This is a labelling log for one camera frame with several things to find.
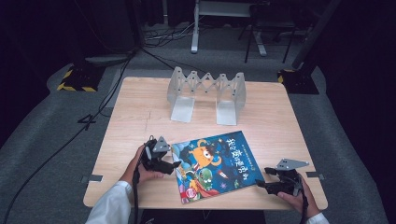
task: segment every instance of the wooden tabletop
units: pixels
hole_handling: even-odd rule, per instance
[[[300,126],[289,97],[282,84],[246,82],[247,101],[236,126],[216,123],[216,91],[197,90],[190,123],[170,120],[171,108],[166,100],[169,78],[127,77],[123,80],[106,135],[102,143],[93,175],[102,175],[102,182],[90,182],[84,203],[94,206],[96,201],[123,174],[138,147],[153,135],[163,136],[168,144],[192,139],[242,131],[266,181],[277,179],[264,172],[275,167],[281,159],[308,161],[298,168],[310,186],[319,209],[328,206],[315,172]],[[172,161],[171,152],[163,158]],[[258,209],[279,210],[291,207],[256,186],[232,191],[199,202],[182,204],[175,172],[164,179],[155,179],[138,186],[139,207],[169,209]]]

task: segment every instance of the book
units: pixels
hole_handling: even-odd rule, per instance
[[[171,145],[182,203],[256,185],[262,172],[242,131]]]

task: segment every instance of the book illustration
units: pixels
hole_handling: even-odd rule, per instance
[[[264,180],[241,131],[171,146],[181,202],[190,203]]]

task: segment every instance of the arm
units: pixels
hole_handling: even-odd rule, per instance
[[[312,195],[311,188],[309,188],[309,186],[306,184],[303,178],[302,178],[302,182],[303,182],[304,193],[306,199],[308,200],[308,208],[306,210],[306,217],[308,218],[308,220],[306,221],[306,223],[328,224],[329,221],[326,219],[325,216],[323,216],[323,214],[318,209],[317,203],[315,202],[315,198]],[[279,192],[277,196],[283,199],[284,201],[288,202],[299,213],[303,212],[303,195],[301,192],[297,197],[289,195],[285,192]]]
[[[90,212],[87,223],[128,223],[129,215],[131,214],[130,200],[133,198],[131,193],[132,177],[143,148],[144,145],[137,150],[120,180],[95,204]],[[140,185],[152,178],[163,177],[162,173],[146,171],[141,164],[138,169],[140,173]]]

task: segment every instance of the sleeve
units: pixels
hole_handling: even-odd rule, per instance
[[[127,224],[131,214],[131,191],[132,187],[127,182],[117,182],[95,204],[86,223]]]
[[[322,213],[319,213],[306,221],[306,224],[329,224],[329,221]]]

